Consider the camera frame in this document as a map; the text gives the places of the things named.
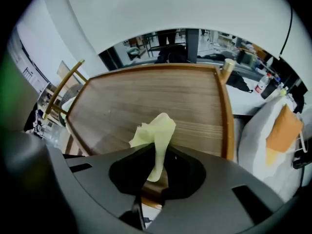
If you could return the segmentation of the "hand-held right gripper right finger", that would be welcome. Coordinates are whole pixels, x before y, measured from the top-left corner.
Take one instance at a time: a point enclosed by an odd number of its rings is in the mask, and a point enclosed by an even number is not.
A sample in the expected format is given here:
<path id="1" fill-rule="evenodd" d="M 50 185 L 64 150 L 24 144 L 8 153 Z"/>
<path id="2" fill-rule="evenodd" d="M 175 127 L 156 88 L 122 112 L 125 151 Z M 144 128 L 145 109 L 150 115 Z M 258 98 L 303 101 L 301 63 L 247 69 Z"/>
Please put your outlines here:
<path id="1" fill-rule="evenodd" d="M 199 160 L 206 169 L 201 187 L 185 199 L 166 200 L 164 207 L 147 228 L 150 234 L 236 234 L 255 226 L 247 209 L 256 209 L 252 201 L 245 207 L 234 188 L 248 189 L 271 215 L 283 206 L 283 200 L 265 183 L 233 161 L 175 146 Z"/>

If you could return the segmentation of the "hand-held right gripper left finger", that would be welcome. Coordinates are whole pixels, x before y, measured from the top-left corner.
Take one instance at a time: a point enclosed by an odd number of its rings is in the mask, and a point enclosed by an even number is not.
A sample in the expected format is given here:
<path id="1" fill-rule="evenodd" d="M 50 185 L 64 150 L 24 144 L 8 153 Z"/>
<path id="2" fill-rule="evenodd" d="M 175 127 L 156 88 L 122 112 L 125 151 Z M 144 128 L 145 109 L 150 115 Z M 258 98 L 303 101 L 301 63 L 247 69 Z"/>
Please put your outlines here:
<path id="1" fill-rule="evenodd" d="M 65 159 L 48 147 L 52 171 L 76 229 L 145 229 L 141 189 L 155 164 L 153 144 Z"/>

